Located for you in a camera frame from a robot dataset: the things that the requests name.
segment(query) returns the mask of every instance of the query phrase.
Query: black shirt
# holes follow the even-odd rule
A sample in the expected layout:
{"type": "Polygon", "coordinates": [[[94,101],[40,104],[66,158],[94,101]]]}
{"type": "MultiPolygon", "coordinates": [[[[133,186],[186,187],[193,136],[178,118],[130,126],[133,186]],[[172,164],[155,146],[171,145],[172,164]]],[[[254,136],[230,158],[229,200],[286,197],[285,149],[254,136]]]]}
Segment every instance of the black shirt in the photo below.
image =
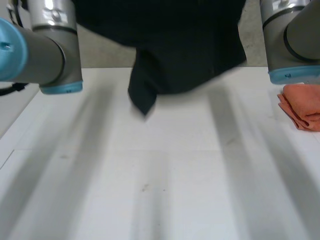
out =
{"type": "Polygon", "coordinates": [[[245,0],[73,0],[79,24],[136,48],[128,87],[146,115],[157,95],[184,93],[243,63],[245,0]]]}

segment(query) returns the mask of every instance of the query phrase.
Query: light blue robot joint cap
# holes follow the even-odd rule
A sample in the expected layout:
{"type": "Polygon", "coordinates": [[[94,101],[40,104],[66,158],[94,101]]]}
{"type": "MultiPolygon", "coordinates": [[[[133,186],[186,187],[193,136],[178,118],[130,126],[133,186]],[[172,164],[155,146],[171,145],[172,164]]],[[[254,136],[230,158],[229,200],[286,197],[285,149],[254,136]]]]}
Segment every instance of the light blue robot joint cap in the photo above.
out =
{"type": "Polygon", "coordinates": [[[304,78],[319,78],[320,65],[284,67],[269,72],[273,84],[296,84],[304,78]]]}
{"type": "Polygon", "coordinates": [[[83,90],[83,82],[76,81],[65,85],[40,87],[40,90],[46,95],[78,93],[83,90]]]}
{"type": "Polygon", "coordinates": [[[28,61],[27,42],[9,21],[0,17],[0,82],[11,82],[24,70],[28,61]]]}

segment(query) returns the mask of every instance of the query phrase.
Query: white tabletop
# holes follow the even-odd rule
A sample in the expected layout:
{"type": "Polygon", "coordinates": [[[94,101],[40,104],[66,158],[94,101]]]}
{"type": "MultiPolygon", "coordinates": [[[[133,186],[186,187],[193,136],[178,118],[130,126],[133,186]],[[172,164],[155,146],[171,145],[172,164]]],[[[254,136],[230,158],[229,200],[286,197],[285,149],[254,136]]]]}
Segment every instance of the white tabletop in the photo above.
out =
{"type": "Polygon", "coordinates": [[[38,93],[0,139],[0,240],[320,239],[320,134],[295,129],[266,68],[159,97],[148,119],[130,71],[38,93]]]}

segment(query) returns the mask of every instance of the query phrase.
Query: gray robot arm segment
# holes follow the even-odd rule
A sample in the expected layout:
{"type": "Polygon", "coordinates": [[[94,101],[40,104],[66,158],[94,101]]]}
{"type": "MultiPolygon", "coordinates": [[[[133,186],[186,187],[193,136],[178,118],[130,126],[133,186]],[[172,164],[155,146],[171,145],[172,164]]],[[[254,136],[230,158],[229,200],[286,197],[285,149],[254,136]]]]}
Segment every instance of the gray robot arm segment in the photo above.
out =
{"type": "Polygon", "coordinates": [[[9,27],[3,21],[0,25],[7,32],[7,49],[12,42],[16,47],[11,51],[20,50],[23,55],[19,59],[25,59],[21,63],[23,67],[16,71],[18,74],[7,74],[6,79],[0,75],[0,81],[39,84],[45,94],[81,91],[83,79],[73,2],[28,0],[27,3],[32,31],[9,27]]]}
{"type": "Polygon", "coordinates": [[[320,0],[260,0],[270,80],[320,83],[320,0]]]}

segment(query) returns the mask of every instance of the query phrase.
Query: orange towel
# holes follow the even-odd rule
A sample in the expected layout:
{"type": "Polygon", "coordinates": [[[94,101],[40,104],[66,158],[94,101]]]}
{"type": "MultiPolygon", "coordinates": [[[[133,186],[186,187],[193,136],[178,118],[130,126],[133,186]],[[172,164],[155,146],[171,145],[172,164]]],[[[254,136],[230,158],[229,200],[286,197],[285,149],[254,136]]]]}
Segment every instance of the orange towel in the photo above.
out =
{"type": "Polygon", "coordinates": [[[289,84],[278,97],[297,129],[320,132],[320,85],[289,84]]]}

